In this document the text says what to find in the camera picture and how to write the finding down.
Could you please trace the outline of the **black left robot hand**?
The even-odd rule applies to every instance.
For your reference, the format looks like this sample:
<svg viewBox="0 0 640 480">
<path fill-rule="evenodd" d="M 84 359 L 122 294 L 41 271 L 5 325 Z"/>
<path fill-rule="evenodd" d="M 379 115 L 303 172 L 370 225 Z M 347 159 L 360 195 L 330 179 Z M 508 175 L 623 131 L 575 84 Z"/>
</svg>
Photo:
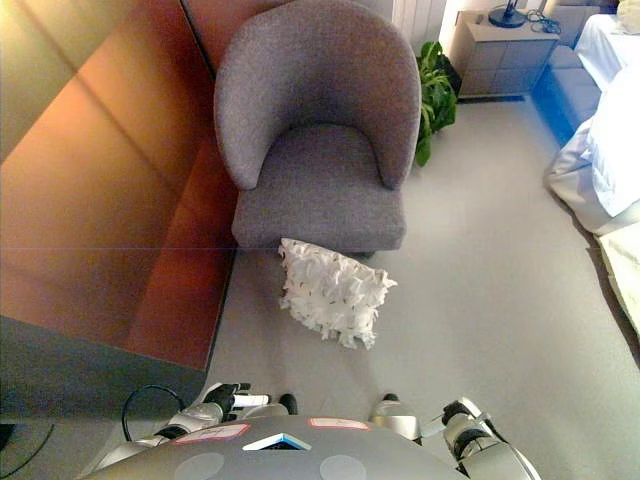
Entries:
<svg viewBox="0 0 640 480">
<path fill-rule="evenodd" d="M 250 383 L 215 383 L 206 391 L 203 402 L 217 404 L 223 412 L 222 420 L 233 421 L 237 419 L 235 411 L 270 402 L 268 394 L 250 394 L 250 389 Z"/>
</svg>

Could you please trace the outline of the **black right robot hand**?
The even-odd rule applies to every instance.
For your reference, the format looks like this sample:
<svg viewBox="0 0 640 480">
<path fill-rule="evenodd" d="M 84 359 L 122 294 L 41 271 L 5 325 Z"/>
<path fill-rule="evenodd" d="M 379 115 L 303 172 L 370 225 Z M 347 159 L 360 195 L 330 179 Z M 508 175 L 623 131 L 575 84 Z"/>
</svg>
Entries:
<svg viewBox="0 0 640 480">
<path fill-rule="evenodd" d="M 441 413 L 421 426 L 421 438 L 426 439 L 443 432 L 448 422 L 457 414 L 478 418 L 482 415 L 482 411 L 474 402 L 466 397 L 454 400 L 445 405 Z"/>
</svg>

